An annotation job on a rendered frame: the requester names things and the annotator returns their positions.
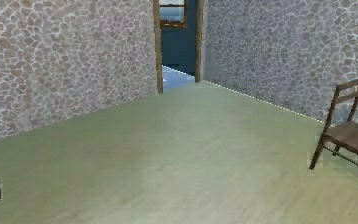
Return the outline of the brown wooden chair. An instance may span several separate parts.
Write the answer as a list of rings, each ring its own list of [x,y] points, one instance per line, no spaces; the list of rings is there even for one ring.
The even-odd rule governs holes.
[[[352,100],[353,104],[347,119],[331,127],[331,122],[336,106],[345,101]],[[332,153],[333,156],[339,156],[350,163],[358,166],[358,163],[340,153],[343,148],[353,154],[358,155],[358,123],[353,120],[356,108],[358,106],[358,78],[338,84],[328,110],[327,118],[324,122],[324,128],[319,136],[315,152],[309,165],[313,170],[324,149]]]

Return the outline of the brown framed window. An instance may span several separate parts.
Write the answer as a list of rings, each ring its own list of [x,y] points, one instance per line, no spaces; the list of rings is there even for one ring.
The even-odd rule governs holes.
[[[187,7],[187,0],[159,0],[160,25],[168,28],[185,28]]]

